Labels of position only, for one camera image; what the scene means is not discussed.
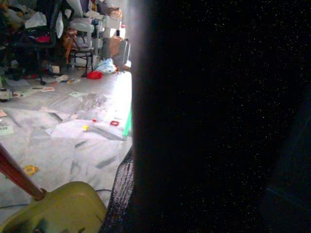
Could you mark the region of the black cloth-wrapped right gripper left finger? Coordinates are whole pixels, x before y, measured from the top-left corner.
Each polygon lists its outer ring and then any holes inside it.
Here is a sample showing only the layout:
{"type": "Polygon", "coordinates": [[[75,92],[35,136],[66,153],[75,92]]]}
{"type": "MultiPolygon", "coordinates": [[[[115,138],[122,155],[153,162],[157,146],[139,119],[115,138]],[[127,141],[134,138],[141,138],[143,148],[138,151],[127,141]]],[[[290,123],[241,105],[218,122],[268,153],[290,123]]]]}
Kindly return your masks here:
{"type": "Polygon", "coordinates": [[[130,233],[133,217],[134,161],[132,149],[120,163],[113,183],[102,233],[130,233]]]}

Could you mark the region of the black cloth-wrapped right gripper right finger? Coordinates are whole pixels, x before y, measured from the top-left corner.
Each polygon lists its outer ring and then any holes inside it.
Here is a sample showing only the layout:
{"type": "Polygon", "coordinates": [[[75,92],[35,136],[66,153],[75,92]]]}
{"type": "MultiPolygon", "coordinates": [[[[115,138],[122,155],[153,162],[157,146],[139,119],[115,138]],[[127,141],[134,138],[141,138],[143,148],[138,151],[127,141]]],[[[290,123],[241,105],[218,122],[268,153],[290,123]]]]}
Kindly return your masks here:
{"type": "Polygon", "coordinates": [[[300,92],[289,118],[264,124],[268,139],[268,170],[258,206],[259,233],[311,231],[311,87],[300,92]]]}

